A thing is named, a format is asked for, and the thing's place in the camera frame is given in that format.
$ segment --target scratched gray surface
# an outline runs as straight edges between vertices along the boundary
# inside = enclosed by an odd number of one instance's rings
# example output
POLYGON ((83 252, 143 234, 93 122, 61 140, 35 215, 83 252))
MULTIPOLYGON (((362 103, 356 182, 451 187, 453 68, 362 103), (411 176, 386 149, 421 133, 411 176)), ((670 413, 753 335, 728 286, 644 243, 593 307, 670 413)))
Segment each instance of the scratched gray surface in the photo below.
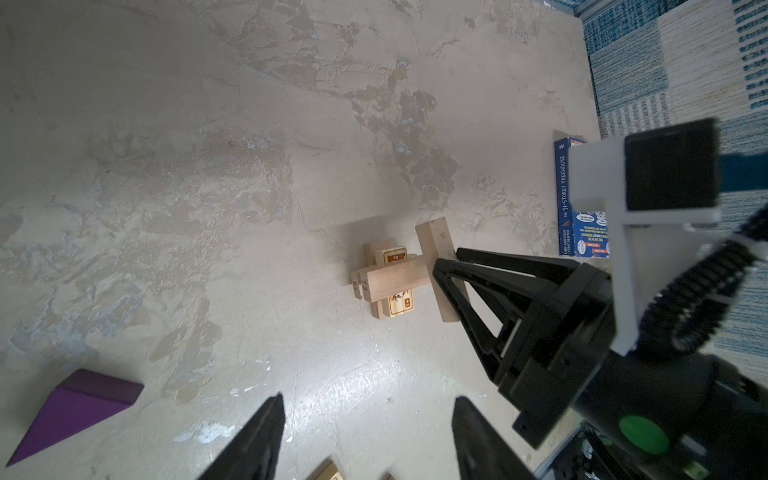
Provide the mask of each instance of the scratched gray surface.
POLYGON ((554 131, 596 141, 581 23, 526 1, 11 0, 0 10, 0 455, 78 367, 136 406, 3 478, 195 478, 270 395, 278 478, 458 478, 469 396, 540 451, 429 287, 362 243, 556 253, 554 131))

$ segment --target purple block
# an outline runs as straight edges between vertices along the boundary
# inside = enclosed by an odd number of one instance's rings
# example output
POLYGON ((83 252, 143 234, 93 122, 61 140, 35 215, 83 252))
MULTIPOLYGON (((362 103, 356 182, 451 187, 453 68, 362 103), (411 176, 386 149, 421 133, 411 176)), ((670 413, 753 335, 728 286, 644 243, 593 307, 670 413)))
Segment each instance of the purple block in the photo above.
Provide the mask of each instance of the purple block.
POLYGON ((122 412, 144 386, 88 370, 78 370, 51 392, 6 467, 122 412))

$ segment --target green circle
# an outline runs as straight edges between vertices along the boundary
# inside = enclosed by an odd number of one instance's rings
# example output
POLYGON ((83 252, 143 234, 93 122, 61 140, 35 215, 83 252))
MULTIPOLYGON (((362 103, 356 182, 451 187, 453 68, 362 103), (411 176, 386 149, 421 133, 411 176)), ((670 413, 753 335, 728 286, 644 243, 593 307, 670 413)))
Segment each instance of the green circle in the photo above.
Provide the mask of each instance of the green circle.
POLYGON ((621 433, 640 450, 663 455, 669 452, 670 440, 660 426, 639 415, 628 415, 619 420, 621 433))

